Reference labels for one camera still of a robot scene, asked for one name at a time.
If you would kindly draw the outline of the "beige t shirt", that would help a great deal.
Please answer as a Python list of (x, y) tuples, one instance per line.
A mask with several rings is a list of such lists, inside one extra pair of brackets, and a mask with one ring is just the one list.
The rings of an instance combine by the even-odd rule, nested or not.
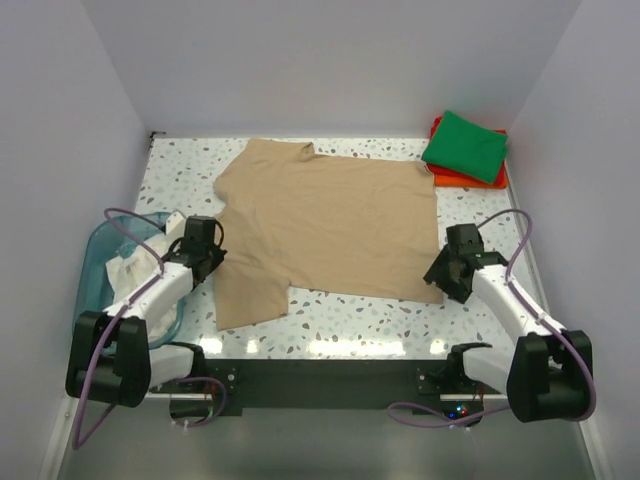
[(213, 188), (227, 251), (213, 277), (221, 330), (284, 316), (293, 287), (443, 300), (423, 279), (439, 243), (434, 179), (419, 161), (255, 138)]

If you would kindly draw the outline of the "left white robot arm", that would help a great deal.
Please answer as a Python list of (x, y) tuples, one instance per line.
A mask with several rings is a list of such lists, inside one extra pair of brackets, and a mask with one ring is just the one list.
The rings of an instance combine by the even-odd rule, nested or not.
[(136, 407), (152, 387), (174, 382), (185, 392), (207, 380), (203, 349), (149, 334), (170, 308), (204, 282), (227, 253), (221, 223), (189, 216), (170, 230), (168, 252), (142, 286), (100, 311), (79, 314), (73, 327), (65, 390), (75, 398)]

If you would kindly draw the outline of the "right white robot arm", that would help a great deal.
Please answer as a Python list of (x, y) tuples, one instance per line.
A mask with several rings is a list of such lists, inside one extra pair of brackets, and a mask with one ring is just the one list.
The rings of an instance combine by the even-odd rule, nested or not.
[(590, 338), (540, 307), (512, 276), (506, 258), (485, 249), (476, 225), (447, 228), (445, 246), (424, 280), (460, 304), (478, 297), (514, 343), (510, 354), (483, 342), (453, 346), (445, 369), (452, 390), (466, 393), (482, 383), (504, 394), (523, 423), (582, 421), (594, 412)]

